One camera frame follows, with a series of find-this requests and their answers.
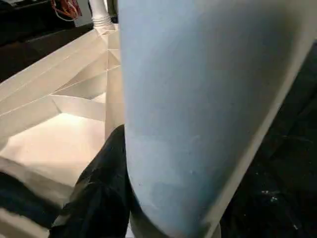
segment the black fabric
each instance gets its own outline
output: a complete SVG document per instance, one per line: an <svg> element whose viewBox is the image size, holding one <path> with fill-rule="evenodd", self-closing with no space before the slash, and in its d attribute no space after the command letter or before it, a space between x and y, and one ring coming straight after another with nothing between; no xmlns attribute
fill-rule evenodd
<svg viewBox="0 0 317 238"><path fill-rule="evenodd" d="M130 213L124 126L113 131L82 172L50 238L123 238Z"/></svg>

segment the dark floor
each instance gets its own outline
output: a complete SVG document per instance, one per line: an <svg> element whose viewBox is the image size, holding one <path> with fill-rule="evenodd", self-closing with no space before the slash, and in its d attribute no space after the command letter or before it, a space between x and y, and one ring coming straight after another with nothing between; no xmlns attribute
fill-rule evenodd
<svg viewBox="0 0 317 238"><path fill-rule="evenodd" d="M317 237L317 45L221 221L225 238Z"/></svg>

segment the wire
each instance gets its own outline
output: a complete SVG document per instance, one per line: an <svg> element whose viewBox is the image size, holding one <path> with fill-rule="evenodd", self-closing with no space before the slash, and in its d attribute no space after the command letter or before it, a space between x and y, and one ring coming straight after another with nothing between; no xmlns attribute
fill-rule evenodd
<svg viewBox="0 0 317 238"><path fill-rule="evenodd" d="M56 8L56 2L55 2L55 0L51 0L51 5L52 5L52 7L53 7L53 9L54 9L54 11L55 11L56 16L57 16L59 19L63 20L63 21L68 21L68 22L69 22L69 21L74 21L74 20L76 20L76 19L78 18L78 16L79 16L77 9L74 7L74 5L73 5L69 0L64 0L64 3L65 3L68 7L71 7L72 9L65 9L66 7L65 7L64 5L62 5L63 11L61 11L61 10L59 10L59 9ZM70 17L71 19L65 19L65 18L63 18L63 17L61 17L61 16L59 15L59 13L65 15L65 16L67 16L67 17Z"/></svg>
<svg viewBox="0 0 317 238"><path fill-rule="evenodd" d="M55 11L55 14L56 14L56 16L57 16L59 19L61 19L61 20L63 20L63 21L74 21L74 20L76 20L76 18L74 18L74 19L65 19L65 18L62 18L62 17L58 14L57 11Z"/></svg>
<svg viewBox="0 0 317 238"><path fill-rule="evenodd" d="M74 19L77 19L78 18L78 12L76 10L76 8L74 7L73 4L70 3L70 1L67 1L68 5L70 5L73 9L74 9L74 12L76 13L76 16L74 17Z"/></svg>
<svg viewBox="0 0 317 238"><path fill-rule="evenodd" d="M61 10L56 8L55 0L51 0L51 5L52 5L52 8L54 9L55 12L59 12L59 13L65 15L65 16L71 17L71 15L68 12L64 12L64 11L61 11Z"/></svg>

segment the triangular paper truss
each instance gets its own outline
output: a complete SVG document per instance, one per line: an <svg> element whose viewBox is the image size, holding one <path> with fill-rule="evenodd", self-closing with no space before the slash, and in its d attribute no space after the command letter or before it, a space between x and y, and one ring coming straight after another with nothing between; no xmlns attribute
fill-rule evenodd
<svg viewBox="0 0 317 238"><path fill-rule="evenodd" d="M0 168L62 205L69 192L38 189L30 174L72 188L122 123L119 31L92 30L0 84Z"/></svg>

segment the white tube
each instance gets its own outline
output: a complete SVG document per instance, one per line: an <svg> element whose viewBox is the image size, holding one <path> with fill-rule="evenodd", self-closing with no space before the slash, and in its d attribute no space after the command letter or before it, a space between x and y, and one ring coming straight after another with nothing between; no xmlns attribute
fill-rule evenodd
<svg viewBox="0 0 317 238"><path fill-rule="evenodd" d="M114 30L114 25L112 24L111 18L106 10L104 0L89 0L89 3L92 11L94 28L99 32L99 34L102 35L107 30Z"/></svg>
<svg viewBox="0 0 317 238"><path fill-rule="evenodd" d="M105 4L105 7L106 7L106 11L108 12L108 0L104 0L104 4Z"/></svg>

